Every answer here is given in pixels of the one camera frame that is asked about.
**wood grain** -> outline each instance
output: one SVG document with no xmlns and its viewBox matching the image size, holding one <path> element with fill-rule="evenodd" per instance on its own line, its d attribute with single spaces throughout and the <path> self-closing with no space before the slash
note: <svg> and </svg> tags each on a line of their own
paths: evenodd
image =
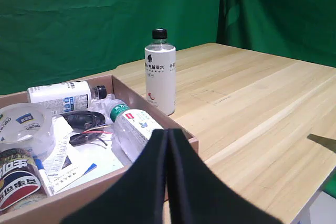
<svg viewBox="0 0 336 224">
<path fill-rule="evenodd" d="M 109 71 L 145 96 L 144 61 Z M 336 165 L 336 69 L 218 44 L 177 52 L 176 112 L 207 166 L 291 223 Z M 164 206 L 169 223 L 169 206 Z"/>
</svg>

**blue pen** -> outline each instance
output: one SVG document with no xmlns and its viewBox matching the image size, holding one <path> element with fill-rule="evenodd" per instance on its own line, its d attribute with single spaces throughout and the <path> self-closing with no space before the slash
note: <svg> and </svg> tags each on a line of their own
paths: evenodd
<svg viewBox="0 0 336 224">
<path fill-rule="evenodd" d="M 43 185 L 47 196 L 49 197 L 49 196 L 54 195 L 54 187 L 49 180 L 49 177 L 46 173 L 46 170 L 44 170 L 42 161 L 39 160 L 38 158 L 34 158 L 34 161 L 35 161 L 35 164 L 36 164 L 38 172 L 39 172 L 39 177 L 40 177 L 40 180 L 41 180 L 41 184 Z"/>
</svg>

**cardboard box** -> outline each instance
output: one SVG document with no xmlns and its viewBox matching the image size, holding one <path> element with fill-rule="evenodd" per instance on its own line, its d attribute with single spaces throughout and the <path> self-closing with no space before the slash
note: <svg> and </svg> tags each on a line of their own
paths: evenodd
<svg viewBox="0 0 336 224">
<path fill-rule="evenodd" d="M 156 107 L 147 103 L 145 99 L 123 84 L 112 75 L 86 79 L 92 86 L 105 85 L 108 93 L 114 93 L 117 99 L 123 100 L 131 108 L 147 111 L 165 129 L 182 128 Z M 26 92 L 0 97 L 0 108 L 13 103 L 27 102 Z M 187 130 L 183 129 L 193 149 L 198 152 L 198 140 Z M 0 216 L 0 222 L 11 223 L 59 223 L 70 213 L 80 209 L 97 198 L 111 187 L 128 169 L 124 167 L 90 182 L 69 189 L 52 197 L 43 199 L 19 210 Z"/>
</svg>

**clear packing tape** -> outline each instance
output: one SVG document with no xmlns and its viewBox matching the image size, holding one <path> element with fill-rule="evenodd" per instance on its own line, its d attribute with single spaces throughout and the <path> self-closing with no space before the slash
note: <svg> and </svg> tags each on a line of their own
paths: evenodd
<svg viewBox="0 0 336 224">
<path fill-rule="evenodd" d="M 55 147 L 50 111 L 33 103 L 18 103 L 0 109 L 0 152 L 28 150 L 40 160 Z"/>
</svg>

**water bottle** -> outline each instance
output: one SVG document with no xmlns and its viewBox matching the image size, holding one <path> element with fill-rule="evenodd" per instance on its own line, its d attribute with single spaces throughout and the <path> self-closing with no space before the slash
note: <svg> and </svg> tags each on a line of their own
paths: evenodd
<svg viewBox="0 0 336 224">
<path fill-rule="evenodd" d="M 95 100 L 104 99 L 104 85 L 91 87 L 86 81 L 63 82 L 53 85 L 28 88 L 28 101 L 50 110 L 51 115 L 85 110 Z"/>
<path fill-rule="evenodd" d="M 170 115 L 175 111 L 176 48 L 167 43 L 166 29 L 154 29 L 152 37 L 145 47 L 147 101 Z"/>
<path fill-rule="evenodd" d="M 114 122 L 113 131 L 127 157 L 134 162 L 144 149 L 155 129 L 163 129 L 147 112 L 131 109 L 115 99 L 106 106 L 106 113 Z"/>
</svg>

